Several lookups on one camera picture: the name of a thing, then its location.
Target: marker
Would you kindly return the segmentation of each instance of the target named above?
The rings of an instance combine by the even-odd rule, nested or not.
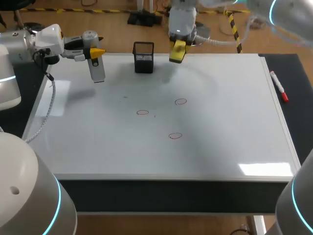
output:
[[[278,90],[280,91],[280,93],[282,94],[282,99],[285,103],[289,102],[288,96],[285,93],[285,90],[282,86],[282,84],[280,84],[278,77],[276,76],[276,74],[274,73],[274,71],[270,72],[270,76],[272,77],[272,79],[274,80],[275,85],[277,86]]]

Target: red marker circle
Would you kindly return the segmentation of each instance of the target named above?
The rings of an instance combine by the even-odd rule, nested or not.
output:
[[[148,113],[149,113],[148,110],[139,110],[139,111],[137,111],[137,114],[138,114],[138,115],[146,115],[146,114],[148,114]]]
[[[171,138],[172,140],[176,140],[182,137],[182,133],[172,133],[168,137]]]
[[[185,103],[187,103],[186,99],[177,99],[177,100],[175,100],[175,104],[176,105],[185,104]]]

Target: white table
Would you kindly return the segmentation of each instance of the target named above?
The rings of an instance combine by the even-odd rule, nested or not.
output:
[[[153,74],[136,74],[131,55],[103,58],[99,84],[85,62],[52,67],[55,104],[31,146],[58,179],[288,181],[299,169],[257,55],[188,55],[181,65],[157,55]]]

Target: floor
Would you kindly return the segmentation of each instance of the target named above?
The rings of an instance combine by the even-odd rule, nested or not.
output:
[[[94,7],[87,9],[115,9],[136,10],[136,0],[99,0]],[[162,10],[162,3],[158,1],[158,10]],[[82,8],[79,0],[37,0],[35,6],[46,8]],[[238,4],[234,8],[243,9]],[[135,41],[155,43],[155,53],[168,53],[168,24],[163,19],[162,25],[141,27],[128,25],[129,14],[108,13],[90,14],[81,12],[22,12],[24,22],[38,22],[49,26],[59,24],[65,36],[81,35],[86,30],[95,30],[104,39],[101,47],[107,52],[132,52]],[[3,13],[3,19],[8,27],[14,26],[12,13]],[[235,23],[239,35],[243,37],[248,14],[235,15]],[[211,38],[221,41],[233,41],[232,35],[225,35],[229,31],[229,23],[223,15],[201,14],[197,21],[211,28]],[[0,25],[0,32],[5,31]],[[282,41],[269,28],[252,30],[243,44],[244,53],[297,53],[303,67],[313,84],[313,54],[308,48],[297,47]],[[204,45],[193,47],[191,53],[236,53],[235,47],[212,47]],[[274,216],[265,216],[269,228],[274,222]],[[78,216],[78,235],[228,235],[242,224],[247,224],[247,217],[241,216],[120,216],[120,215],[80,215]]]

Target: black and yellow striped cable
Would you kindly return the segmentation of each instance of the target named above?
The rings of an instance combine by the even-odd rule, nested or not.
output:
[[[129,10],[89,10],[89,9],[76,9],[76,8],[22,8],[20,11],[55,11],[61,12],[87,12],[87,13],[131,13]]]
[[[235,13],[250,13],[249,10],[234,10],[234,11],[227,11],[227,12],[231,12],[233,14],[235,14]],[[199,11],[198,13],[200,13],[200,14],[208,14],[208,15],[223,14],[223,12],[219,11],[219,10]]]
[[[229,23],[230,23],[230,26],[231,26],[231,30],[234,34],[234,38],[235,38],[235,41],[236,41],[236,46],[237,46],[237,52],[238,54],[242,54],[243,53],[243,48],[241,46],[241,40],[240,40],[240,37],[239,37],[239,33],[238,33],[238,29],[235,25],[235,21],[234,21],[234,13],[231,12],[231,11],[224,11],[224,14],[226,16],[228,16],[228,20],[229,20]]]
[[[130,10],[90,10],[90,9],[77,9],[77,8],[22,8],[20,11],[28,11],[28,12],[36,12],[36,11],[54,11],[57,13],[61,12],[87,12],[87,13],[132,13],[135,11]],[[229,11],[233,14],[235,13],[250,13],[248,10],[242,11]],[[167,11],[157,11],[156,13],[167,15]],[[210,10],[210,11],[200,11],[200,14],[208,14],[208,15],[218,15],[222,14],[219,10]]]

